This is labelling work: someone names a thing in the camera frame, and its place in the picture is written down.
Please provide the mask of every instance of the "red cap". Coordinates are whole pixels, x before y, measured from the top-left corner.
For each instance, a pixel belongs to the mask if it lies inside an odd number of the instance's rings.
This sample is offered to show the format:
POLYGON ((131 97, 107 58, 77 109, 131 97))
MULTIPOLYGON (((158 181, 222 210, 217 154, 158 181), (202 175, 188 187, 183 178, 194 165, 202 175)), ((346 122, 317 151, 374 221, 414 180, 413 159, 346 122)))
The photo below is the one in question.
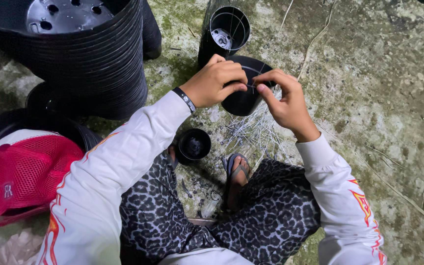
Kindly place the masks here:
POLYGON ((83 157, 54 132, 18 130, 0 140, 0 226, 48 210, 73 161, 83 157))

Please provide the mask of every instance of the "black wristband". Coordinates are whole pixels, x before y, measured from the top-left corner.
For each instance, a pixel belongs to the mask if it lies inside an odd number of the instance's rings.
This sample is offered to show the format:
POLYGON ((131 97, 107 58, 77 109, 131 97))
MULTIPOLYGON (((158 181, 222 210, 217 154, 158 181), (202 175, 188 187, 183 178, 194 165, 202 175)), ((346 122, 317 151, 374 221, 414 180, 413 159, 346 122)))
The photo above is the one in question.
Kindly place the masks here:
POLYGON ((189 99, 189 97, 186 95, 186 93, 184 93, 183 90, 181 90, 181 88, 175 87, 175 88, 173 88, 173 92, 176 93, 176 94, 178 94, 178 96, 180 96, 180 98, 182 100, 184 100, 184 102, 186 103, 186 105, 191 110, 191 113, 196 110, 196 106, 194 105, 194 103, 192 103, 191 99, 189 99))

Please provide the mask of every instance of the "person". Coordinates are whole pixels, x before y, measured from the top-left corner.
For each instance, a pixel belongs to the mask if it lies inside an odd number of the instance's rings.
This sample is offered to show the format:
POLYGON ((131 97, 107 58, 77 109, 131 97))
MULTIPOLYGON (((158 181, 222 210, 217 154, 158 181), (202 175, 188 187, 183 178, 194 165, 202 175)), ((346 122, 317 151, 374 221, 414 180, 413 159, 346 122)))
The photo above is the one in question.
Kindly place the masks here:
POLYGON ((320 264, 386 264, 366 196, 313 123, 297 79, 274 69, 253 81, 275 121, 297 137, 304 168, 264 159, 250 177, 237 154, 228 172, 230 220, 212 227, 187 220, 168 147, 195 108, 248 83, 238 63, 214 55, 71 165, 50 205, 39 264, 283 264, 320 225, 320 264), (265 81, 281 86, 282 99, 265 81))

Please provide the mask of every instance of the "sleeve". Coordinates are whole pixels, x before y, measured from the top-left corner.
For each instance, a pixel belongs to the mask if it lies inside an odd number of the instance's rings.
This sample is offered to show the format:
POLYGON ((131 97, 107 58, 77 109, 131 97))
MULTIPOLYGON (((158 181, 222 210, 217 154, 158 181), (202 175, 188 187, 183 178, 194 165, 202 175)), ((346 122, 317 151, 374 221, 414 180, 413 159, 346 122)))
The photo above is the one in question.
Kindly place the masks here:
POLYGON ((71 165, 50 204, 38 264, 120 264, 121 195, 150 168, 191 114, 174 92, 135 112, 71 165))
POLYGON ((321 265, 385 265, 379 249, 384 238, 351 167, 323 134, 313 142, 297 143, 321 210, 325 238, 318 246, 321 265))

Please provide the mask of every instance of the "leopard print pants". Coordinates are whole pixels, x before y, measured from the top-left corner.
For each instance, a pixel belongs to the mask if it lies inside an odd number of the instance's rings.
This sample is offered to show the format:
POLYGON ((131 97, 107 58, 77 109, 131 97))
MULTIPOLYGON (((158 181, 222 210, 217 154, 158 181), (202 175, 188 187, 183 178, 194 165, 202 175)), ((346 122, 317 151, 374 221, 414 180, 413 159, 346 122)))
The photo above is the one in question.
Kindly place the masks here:
POLYGON ((304 169, 264 159, 240 192, 241 210, 212 227, 193 225, 176 191, 168 154, 122 195, 121 260, 156 264, 169 254, 222 247, 254 264, 284 264, 320 227, 304 169))

